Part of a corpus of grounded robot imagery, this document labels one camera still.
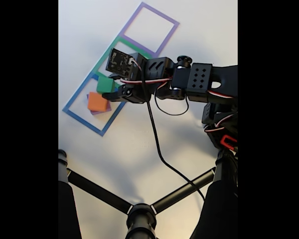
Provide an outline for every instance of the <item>black cable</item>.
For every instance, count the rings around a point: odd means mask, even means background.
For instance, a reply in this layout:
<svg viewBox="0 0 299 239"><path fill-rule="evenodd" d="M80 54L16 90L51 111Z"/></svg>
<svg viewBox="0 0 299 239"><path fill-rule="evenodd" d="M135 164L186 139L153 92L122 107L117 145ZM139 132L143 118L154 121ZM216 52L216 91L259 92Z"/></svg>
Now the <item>black cable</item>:
<svg viewBox="0 0 299 239"><path fill-rule="evenodd" d="M185 114L185 113L188 111L188 109L189 109L189 103L188 103L188 101L187 101L187 95L185 95L185 100L186 100L186 104L187 104L187 109L186 109L183 113L173 115L173 114L167 113L166 111L162 110L162 109L158 106L158 103L157 103L157 100L156 100L156 92L157 92L157 90L158 90L158 88L155 90L155 93L154 93L154 99L155 99L155 104L156 104L157 108L158 108L160 111L164 112L165 114L167 114L167 115L169 115L169 116L181 116L181 115Z"/></svg>
<svg viewBox="0 0 299 239"><path fill-rule="evenodd" d="M203 200L205 201L205 197L204 195L201 193L201 191L199 190L199 188L192 182L190 181L185 175L183 175L181 172L179 172L177 169L173 168L171 165L169 165L163 158L161 151L160 151L160 146L159 146L159 142L158 142L158 136L157 136L157 131L156 131L156 127L155 127L155 123L154 123L154 118L153 118L153 114L151 112L151 108L150 108L150 100L148 97L148 91L146 89L146 83L145 83L145 76L144 76L144 72L141 70L141 79L142 79L142 88L144 91L144 95L145 95L145 101L146 104L148 106L148 110L149 110L149 117L150 117L150 121L151 121L151 125L153 127L153 132L154 132L154 137L155 137L155 142L156 142L156 147L157 147L157 152L159 155L159 158L161 159L161 161L163 162L163 164L165 164L168 168L170 168L171 170L173 170L175 173L177 173L179 176L181 176L183 179L185 179L191 186L193 186L194 188L196 188L197 192L199 193L199 195L203 198Z"/></svg>

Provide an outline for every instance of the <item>green cube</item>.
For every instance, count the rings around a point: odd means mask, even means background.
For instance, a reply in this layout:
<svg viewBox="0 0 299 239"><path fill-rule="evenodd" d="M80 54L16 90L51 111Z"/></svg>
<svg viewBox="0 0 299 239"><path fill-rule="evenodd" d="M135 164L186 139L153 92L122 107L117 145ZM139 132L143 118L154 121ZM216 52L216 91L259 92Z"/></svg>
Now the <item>green cube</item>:
<svg viewBox="0 0 299 239"><path fill-rule="evenodd" d="M115 88L119 88L121 85L115 82Z"/></svg>
<svg viewBox="0 0 299 239"><path fill-rule="evenodd" d="M114 92L115 81L113 79L100 76L98 79L98 85L96 91L99 94Z"/></svg>

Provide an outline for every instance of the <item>red component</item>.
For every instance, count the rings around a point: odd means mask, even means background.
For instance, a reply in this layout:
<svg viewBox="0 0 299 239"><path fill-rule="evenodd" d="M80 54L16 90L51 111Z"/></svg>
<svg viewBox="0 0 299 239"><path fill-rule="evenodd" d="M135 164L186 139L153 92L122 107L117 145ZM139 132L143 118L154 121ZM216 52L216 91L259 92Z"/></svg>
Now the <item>red component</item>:
<svg viewBox="0 0 299 239"><path fill-rule="evenodd" d="M229 145L228 143L225 142L226 139L229 139L229 140L231 140L231 141L233 141L233 142L235 142L235 143L237 143L237 140L236 140L235 138L230 137L229 135L225 134L225 135L222 137L221 141L220 141L220 143L221 143L223 146L225 146L225 147L227 147L227 148L229 148L229 149L231 149L231 150L234 150L234 147L233 147L233 146L231 146L231 145Z"/></svg>

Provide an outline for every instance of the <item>purple cube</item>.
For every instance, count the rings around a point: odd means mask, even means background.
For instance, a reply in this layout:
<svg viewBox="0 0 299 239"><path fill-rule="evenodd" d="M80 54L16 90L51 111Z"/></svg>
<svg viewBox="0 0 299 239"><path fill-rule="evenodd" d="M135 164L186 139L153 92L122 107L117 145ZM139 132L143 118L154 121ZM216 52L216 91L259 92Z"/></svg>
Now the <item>purple cube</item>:
<svg viewBox="0 0 299 239"><path fill-rule="evenodd" d="M108 112L108 111L111 111L111 105L110 105L110 101L108 101L107 105L106 105L106 111L105 112ZM92 115L98 115L98 114L101 114L101 113L104 113L103 111L90 111Z"/></svg>

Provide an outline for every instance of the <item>green square outline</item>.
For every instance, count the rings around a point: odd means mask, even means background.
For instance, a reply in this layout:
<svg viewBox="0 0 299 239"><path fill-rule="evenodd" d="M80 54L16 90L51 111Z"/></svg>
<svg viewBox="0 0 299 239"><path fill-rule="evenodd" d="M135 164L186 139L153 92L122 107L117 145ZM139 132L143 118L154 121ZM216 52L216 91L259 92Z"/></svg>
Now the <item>green square outline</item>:
<svg viewBox="0 0 299 239"><path fill-rule="evenodd" d="M109 56L111 49L113 47L115 47L116 44L118 44L119 42L121 42L124 45L127 45L128 47L132 48L133 50L135 50L136 52L140 53L141 55L143 55L147 59L151 59L152 58L151 54L148 54L147 52L145 52L144 50L142 50L142 49L138 48L137 46L133 45L129 41L125 40L124 38L122 38L120 36L117 36L114 39L114 41L111 43L111 45L108 47L108 49L104 52L104 54L99 59L99 61L96 63L96 65L93 67L93 69L92 69L91 72L93 72L94 74L96 74L98 76L107 77L103 73L99 72L99 68L101 67L101 65L103 64L103 62L106 60L106 58Z"/></svg>

